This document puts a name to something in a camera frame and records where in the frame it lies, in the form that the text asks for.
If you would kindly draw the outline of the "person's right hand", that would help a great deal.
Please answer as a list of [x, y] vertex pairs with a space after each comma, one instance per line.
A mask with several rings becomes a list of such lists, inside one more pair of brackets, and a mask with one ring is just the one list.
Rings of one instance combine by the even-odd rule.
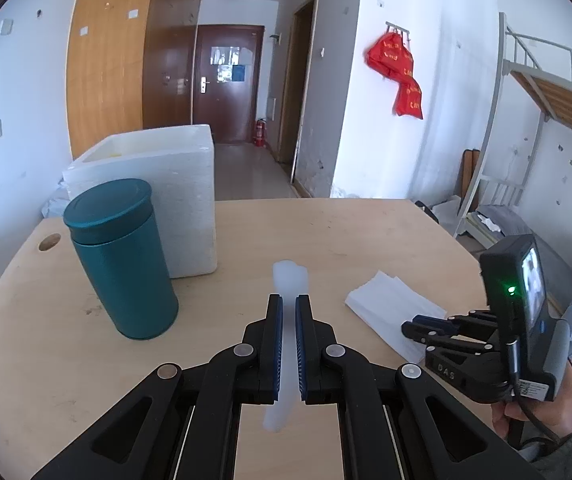
[[[525, 400], [527, 408], [537, 419], [553, 431], [557, 437], [565, 439], [572, 435], [572, 365], [567, 362], [564, 379], [553, 402]], [[516, 402], [491, 405], [492, 425], [503, 439], [507, 438], [508, 423], [511, 419], [525, 422], [528, 417]]]

